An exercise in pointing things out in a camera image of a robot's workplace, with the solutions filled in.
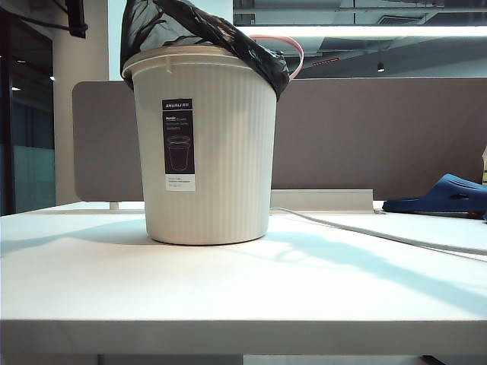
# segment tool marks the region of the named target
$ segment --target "ceiling light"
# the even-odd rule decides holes
[[[322,27],[238,27],[247,35],[288,37],[487,37],[487,26],[477,27],[388,27],[388,26],[322,26]]]

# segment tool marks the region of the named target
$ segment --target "gray desk partition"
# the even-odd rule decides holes
[[[422,195],[446,172],[479,182],[486,98],[487,78],[293,81],[278,104],[272,186],[388,199]],[[142,200],[132,91],[82,82],[73,115],[78,196]]]

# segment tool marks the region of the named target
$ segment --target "desk surface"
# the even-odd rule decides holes
[[[261,240],[169,246],[140,206],[0,219],[4,352],[487,354],[487,262],[272,216]],[[326,216],[485,245],[484,221]]]

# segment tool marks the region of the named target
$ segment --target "trash can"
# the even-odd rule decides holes
[[[276,95],[218,46],[140,52],[131,77],[148,235],[215,245],[267,231]]]

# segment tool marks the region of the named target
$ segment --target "blue sandal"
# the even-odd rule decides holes
[[[388,200],[385,211],[484,212],[487,211],[487,186],[447,173],[420,198]]]

